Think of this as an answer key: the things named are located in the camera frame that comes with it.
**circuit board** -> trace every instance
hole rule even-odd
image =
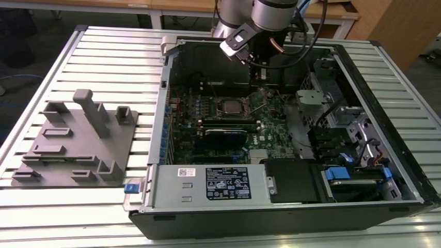
[[[172,91],[175,154],[170,163],[250,164],[250,151],[256,149],[267,150],[270,158],[298,157],[284,114],[288,97],[268,88],[244,97],[202,96],[184,88]],[[210,132],[216,134],[212,142],[206,139]]]

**aluminum extrusion table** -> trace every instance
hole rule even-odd
[[[208,37],[208,33],[88,27],[75,31],[46,80],[0,149],[0,247],[440,247],[441,208],[400,218],[364,231],[238,237],[207,240],[148,240],[123,210],[123,188],[11,189],[46,117],[46,102],[71,101],[78,88],[95,91],[108,110],[130,105],[140,112],[126,177],[143,177],[162,77],[164,35]],[[441,121],[382,47],[367,41],[340,43],[392,119],[439,192],[441,191]]]

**blue drive latch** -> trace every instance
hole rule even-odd
[[[139,193],[139,183],[128,183],[124,185],[126,194],[138,194]]]
[[[348,169],[346,167],[331,167],[326,170],[328,180],[351,179]]]

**warning label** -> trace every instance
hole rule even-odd
[[[208,200],[251,199],[247,167],[207,168]]]

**cable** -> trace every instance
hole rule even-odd
[[[307,4],[311,2],[311,0],[306,0],[303,4],[299,6],[299,9],[303,10],[303,8],[307,6]]]
[[[188,86],[190,86],[191,81],[192,81],[192,79],[194,79],[194,77],[195,77],[196,75],[200,75],[202,78],[206,77],[202,71],[195,71],[195,72],[192,72],[192,73],[188,75],[187,82],[186,82],[186,84],[187,84]]]
[[[288,65],[283,65],[283,66],[266,66],[266,65],[258,64],[254,61],[250,61],[250,64],[256,66],[256,67],[260,67],[260,68],[264,68],[264,69],[274,69],[274,70],[286,69],[286,68],[290,68],[290,67],[298,65],[299,62],[307,57],[307,55],[311,52],[314,46],[316,45],[316,42],[318,42],[318,39],[319,39],[319,34],[320,34],[320,32],[323,30],[323,27],[324,27],[324,24],[326,24],[327,13],[328,13],[328,0],[324,0],[323,17],[322,17],[322,20],[320,20],[320,25],[319,25],[319,29],[318,29],[315,38],[312,39],[312,42],[310,44],[310,47],[308,47],[307,51],[304,52],[304,54],[302,55],[302,57],[298,59],[296,62],[294,62],[292,64],[288,64]]]
[[[187,29],[190,29],[190,28],[192,28],[192,27],[195,26],[195,24],[196,24],[196,22],[199,21],[199,19],[200,19],[200,17],[196,18],[194,24],[192,24]]]
[[[18,74],[18,75],[11,75],[11,76],[6,76],[6,77],[3,77],[3,78],[0,78],[0,80],[3,80],[3,79],[9,79],[9,78],[14,78],[14,77],[25,77],[25,78],[35,78],[35,77],[38,77],[39,79],[44,79],[44,77],[42,77],[42,76],[39,76],[39,75],[34,75],[34,74]]]
[[[374,142],[374,141],[376,141],[376,140],[378,140],[376,138],[371,138],[371,139],[368,139],[367,142],[364,143],[364,146],[362,147],[362,151],[360,151],[359,158],[358,158],[358,160],[354,162],[355,166],[359,166],[359,165],[362,164],[362,158],[364,157],[367,147],[368,147],[370,143]]]
[[[304,44],[303,44],[303,47],[295,51],[295,52],[287,52],[286,49],[278,44],[276,40],[274,38],[270,39],[270,42],[272,44],[272,46],[276,48],[276,50],[284,54],[284,55],[288,55],[288,56],[295,56],[295,55],[299,55],[307,48],[307,43],[308,43],[308,38],[307,38],[307,27],[306,27],[306,23],[304,23],[304,18],[303,18],[303,15],[300,14],[300,10],[299,8],[296,8],[296,12],[299,14],[299,18],[300,18],[300,24],[302,24],[302,29],[303,29],[303,32],[304,32]]]
[[[187,19],[187,17],[179,18],[176,15],[174,15],[174,17],[179,20],[186,20]]]
[[[334,102],[334,104],[330,106],[328,110],[323,113],[323,115],[319,117],[315,126],[318,127],[320,122],[327,118],[327,116],[331,114],[331,112],[339,107],[342,102],[344,101],[344,97],[338,99],[338,101]]]
[[[376,149],[378,152],[379,152],[379,156],[378,156],[378,158],[372,161],[372,165],[374,165],[374,166],[378,166],[378,165],[379,165],[379,161],[380,161],[380,159],[384,158],[384,152],[380,150],[379,146],[375,146],[375,149]]]
[[[222,15],[219,14],[219,7],[218,7],[219,0],[215,0],[215,13],[218,15],[218,18],[222,20],[222,22],[226,22],[222,18]]]

